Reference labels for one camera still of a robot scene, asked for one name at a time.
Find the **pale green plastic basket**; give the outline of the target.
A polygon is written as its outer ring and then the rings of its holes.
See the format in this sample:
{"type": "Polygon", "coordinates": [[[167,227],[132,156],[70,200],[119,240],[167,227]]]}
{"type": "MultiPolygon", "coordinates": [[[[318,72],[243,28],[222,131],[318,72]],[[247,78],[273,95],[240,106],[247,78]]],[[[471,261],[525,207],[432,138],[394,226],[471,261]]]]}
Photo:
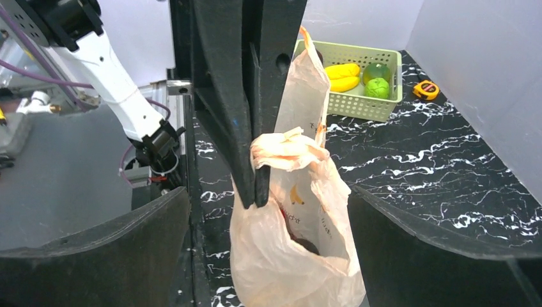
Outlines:
{"type": "Polygon", "coordinates": [[[402,62],[399,52],[298,40],[293,65],[283,95],[282,106],[294,123],[322,123],[325,114],[337,114],[374,122],[386,122],[403,98],[402,62]],[[332,92],[325,68],[331,65],[356,63],[360,66],[360,84],[344,92],[332,92]],[[388,99],[364,95],[362,72],[371,63],[382,63],[391,70],[388,99]]]}

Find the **translucent peach plastic bag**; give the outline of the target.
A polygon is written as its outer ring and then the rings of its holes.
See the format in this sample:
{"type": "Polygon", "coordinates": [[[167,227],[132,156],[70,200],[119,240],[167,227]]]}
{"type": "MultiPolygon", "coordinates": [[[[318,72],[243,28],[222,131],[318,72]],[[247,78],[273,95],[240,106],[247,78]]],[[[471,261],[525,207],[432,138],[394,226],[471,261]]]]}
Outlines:
{"type": "Polygon", "coordinates": [[[290,65],[275,130],[252,142],[268,202],[235,196],[229,235],[245,306],[359,306],[366,290],[348,217],[350,188],[325,148],[330,82],[308,31],[290,65]]]}

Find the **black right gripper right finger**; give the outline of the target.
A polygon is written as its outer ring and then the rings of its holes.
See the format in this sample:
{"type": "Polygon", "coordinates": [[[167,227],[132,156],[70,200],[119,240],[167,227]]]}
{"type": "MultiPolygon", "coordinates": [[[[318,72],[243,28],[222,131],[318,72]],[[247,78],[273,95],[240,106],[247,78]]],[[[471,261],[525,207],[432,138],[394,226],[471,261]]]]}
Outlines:
{"type": "Polygon", "coordinates": [[[352,187],[353,239],[372,306],[540,306],[541,253],[452,232],[352,187]]]}

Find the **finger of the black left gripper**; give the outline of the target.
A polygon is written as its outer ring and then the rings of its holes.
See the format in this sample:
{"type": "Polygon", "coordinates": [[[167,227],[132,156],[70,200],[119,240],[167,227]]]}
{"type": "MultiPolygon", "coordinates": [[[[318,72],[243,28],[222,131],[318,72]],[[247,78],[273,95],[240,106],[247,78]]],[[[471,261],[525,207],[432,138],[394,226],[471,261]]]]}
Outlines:
{"type": "Polygon", "coordinates": [[[242,72],[242,1],[170,1],[176,76],[229,166],[242,205],[254,204],[249,104],[242,72]]]}
{"type": "Polygon", "coordinates": [[[252,137],[275,129],[306,1],[249,2],[252,137]]]}

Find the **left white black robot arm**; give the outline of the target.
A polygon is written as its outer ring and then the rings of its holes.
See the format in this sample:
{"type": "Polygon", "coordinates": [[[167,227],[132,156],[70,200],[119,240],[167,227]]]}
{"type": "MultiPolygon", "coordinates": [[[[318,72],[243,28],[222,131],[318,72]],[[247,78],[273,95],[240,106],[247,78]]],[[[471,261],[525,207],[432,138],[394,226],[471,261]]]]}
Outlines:
{"type": "MultiPolygon", "coordinates": [[[[229,166],[242,205],[268,201],[270,168],[251,164],[250,146],[274,131],[305,1],[172,1],[176,71],[191,83],[196,116],[229,166]]],[[[181,184],[173,129],[116,56],[97,1],[2,1],[5,21],[56,50],[112,109],[137,159],[181,184]]]]}

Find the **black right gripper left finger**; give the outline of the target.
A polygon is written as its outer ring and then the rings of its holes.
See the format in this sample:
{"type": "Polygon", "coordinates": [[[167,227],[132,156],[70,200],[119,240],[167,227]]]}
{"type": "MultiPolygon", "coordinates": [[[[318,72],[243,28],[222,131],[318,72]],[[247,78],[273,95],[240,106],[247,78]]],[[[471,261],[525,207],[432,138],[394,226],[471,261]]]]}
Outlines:
{"type": "Polygon", "coordinates": [[[39,248],[1,252],[2,306],[167,306],[190,200],[184,187],[39,248]]]}

